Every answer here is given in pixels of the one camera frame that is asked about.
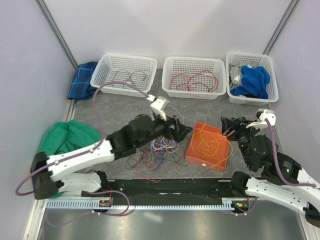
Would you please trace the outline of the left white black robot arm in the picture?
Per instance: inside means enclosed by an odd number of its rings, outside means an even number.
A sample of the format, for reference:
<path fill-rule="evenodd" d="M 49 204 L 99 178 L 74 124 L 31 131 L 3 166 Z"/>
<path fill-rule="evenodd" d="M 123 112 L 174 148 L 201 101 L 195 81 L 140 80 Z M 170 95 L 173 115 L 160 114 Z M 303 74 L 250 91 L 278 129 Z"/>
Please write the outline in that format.
<path fill-rule="evenodd" d="M 127 125 L 89 146 L 56 155 L 39 152 L 31 165 L 31 181 L 35 199 L 48 199 L 60 192 L 84 191 L 99 197 L 110 191 L 108 182 L 97 173 L 89 175 L 80 170 L 96 164 L 112 162 L 136 153 L 151 141 L 164 137 L 180 143 L 192 128 L 178 117 L 138 115 Z"/>

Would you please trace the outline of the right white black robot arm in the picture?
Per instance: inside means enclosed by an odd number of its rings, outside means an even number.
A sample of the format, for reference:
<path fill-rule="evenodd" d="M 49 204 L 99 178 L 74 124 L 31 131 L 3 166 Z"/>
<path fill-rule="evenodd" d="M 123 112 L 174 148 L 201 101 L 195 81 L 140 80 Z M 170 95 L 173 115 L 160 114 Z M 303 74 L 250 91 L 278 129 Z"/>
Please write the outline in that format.
<path fill-rule="evenodd" d="M 276 115 L 259 110 L 256 120 L 221 117 L 221 133 L 237 142 L 246 167 L 259 178 L 241 171 L 232 175 L 229 191 L 235 197 L 253 196 L 284 206 L 320 226 L 320 184 L 290 156 L 278 151 L 273 126 Z"/>

